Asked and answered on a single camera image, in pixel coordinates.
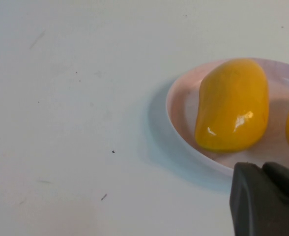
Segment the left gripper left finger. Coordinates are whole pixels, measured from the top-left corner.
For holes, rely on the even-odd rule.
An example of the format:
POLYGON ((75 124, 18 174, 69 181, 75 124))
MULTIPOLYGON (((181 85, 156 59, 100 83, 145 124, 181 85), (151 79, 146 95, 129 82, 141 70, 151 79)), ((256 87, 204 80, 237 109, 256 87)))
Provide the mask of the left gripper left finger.
POLYGON ((238 162, 232 177, 230 209, 237 236, 289 236, 285 196, 252 163, 238 162))

